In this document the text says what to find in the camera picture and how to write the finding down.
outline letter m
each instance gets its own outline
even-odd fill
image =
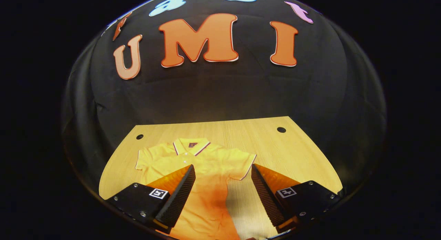
[[[178,44],[185,55],[196,62],[205,42],[208,51],[203,55],[209,62],[236,61],[238,53],[233,50],[233,14],[212,14],[205,19],[199,30],[195,31],[185,20],[176,19],[159,26],[164,32],[165,58],[162,67],[168,68],[184,63],[184,57],[178,54]]]

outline wooden table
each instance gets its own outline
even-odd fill
[[[277,130],[283,127],[286,132]],[[185,124],[137,125],[110,157],[100,180],[99,195],[108,199],[133,182],[141,182],[135,169],[138,150],[172,143],[177,138],[207,138],[227,148],[257,154],[255,163],[298,182],[315,180],[334,193],[343,187],[328,159],[289,118],[273,117]],[[241,239],[260,240],[277,234],[266,215],[251,179],[251,172],[228,183],[227,208]]]

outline shirt collar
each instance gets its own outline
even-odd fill
[[[184,143],[197,143],[192,148],[186,148]],[[175,147],[176,155],[181,155],[185,152],[190,152],[194,156],[197,156],[200,152],[203,151],[208,145],[210,141],[207,138],[178,138],[173,142],[173,146]]]

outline black fabric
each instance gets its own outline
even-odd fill
[[[300,19],[284,0],[252,3],[227,0],[185,0],[186,4],[154,17],[155,0],[135,10],[118,38],[116,24],[91,42],[72,69],[66,87],[63,129],[75,122],[82,167],[98,192],[99,177],[112,152],[140,124],[290,116],[334,166],[345,191],[355,190],[372,170],[386,130],[386,106],[372,64],[343,30],[295,0],[314,20]],[[184,19],[197,30],[215,13],[235,14],[235,62],[197,62],[184,56],[178,67],[163,68],[164,34],[159,25]],[[296,67],[271,63],[276,32],[269,22],[294,26]],[[121,79],[113,52],[134,36],[139,43],[141,71]],[[208,45],[202,50],[205,53]],[[131,66],[129,48],[124,51]]]

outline yellow polo shirt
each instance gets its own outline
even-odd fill
[[[229,179],[243,179],[256,158],[226,149],[206,138],[178,138],[173,143],[140,149],[136,169],[148,184],[173,171],[194,165],[196,180],[170,236],[181,240],[239,240],[225,205]]]

